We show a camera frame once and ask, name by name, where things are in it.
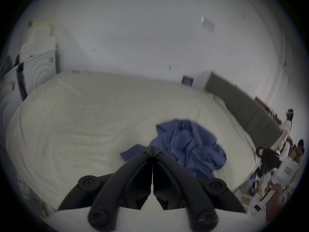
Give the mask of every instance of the bed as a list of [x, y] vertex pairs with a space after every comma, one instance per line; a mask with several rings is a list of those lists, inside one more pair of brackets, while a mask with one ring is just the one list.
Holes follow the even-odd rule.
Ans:
[[282, 131], [270, 122], [254, 130], [261, 114], [243, 116], [250, 106], [238, 101], [243, 104], [236, 108], [233, 93], [218, 88], [221, 80], [226, 82], [212, 74], [201, 92], [140, 77], [60, 73], [17, 109], [6, 131], [6, 149], [20, 178], [57, 209], [82, 176], [113, 173], [125, 163], [121, 152], [148, 145], [157, 124], [189, 119], [217, 137], [227, 160], [214, 175], [235, 190], [259, 164], [257, 144], [275, 145]]

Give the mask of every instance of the person's hand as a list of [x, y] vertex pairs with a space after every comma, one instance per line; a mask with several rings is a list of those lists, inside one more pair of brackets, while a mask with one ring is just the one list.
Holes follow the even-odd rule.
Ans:
[[283, 204], [281, 202], [281, 186], [279, 184], [272, 185], [272, 182], [267, 183], [265, 193], [274, 190], [275, 193], [266, 204], [266, 222], [272, 221], [282, 210]]

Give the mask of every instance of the white wall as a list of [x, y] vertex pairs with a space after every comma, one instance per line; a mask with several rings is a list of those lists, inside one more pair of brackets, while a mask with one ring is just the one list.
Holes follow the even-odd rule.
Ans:
[[[202, 16], [215, 24], [213, 32], [201, 26]], [[278, 35], [274, 44], [248, 0], [34, 0], [6, 53], [15, 58], [27, 23], [40, 19], [54, 22], [61, 70], [176, 82], [190, 75], [196, 87], [215, 70], [252, 97], [265, 99], [278, 66]], [[278, 30], [274, 24], [272, 32]]]

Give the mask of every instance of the washing machine door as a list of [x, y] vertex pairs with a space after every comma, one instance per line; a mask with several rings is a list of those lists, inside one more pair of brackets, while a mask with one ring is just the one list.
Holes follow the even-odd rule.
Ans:
[[25, 60], [23, 79], [27, 95], [56, 75], [56, 51], [37, 54]]

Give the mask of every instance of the sticker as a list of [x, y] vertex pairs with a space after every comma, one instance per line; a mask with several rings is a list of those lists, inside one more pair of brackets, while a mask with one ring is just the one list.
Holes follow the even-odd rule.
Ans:
[[286, 167], [286, 168], [284, 169], [284, 172], [287, 173], [288, 175], [290, 175], [291, 172], [292, 172], [292, 170], [291, 170], [290, 168]]

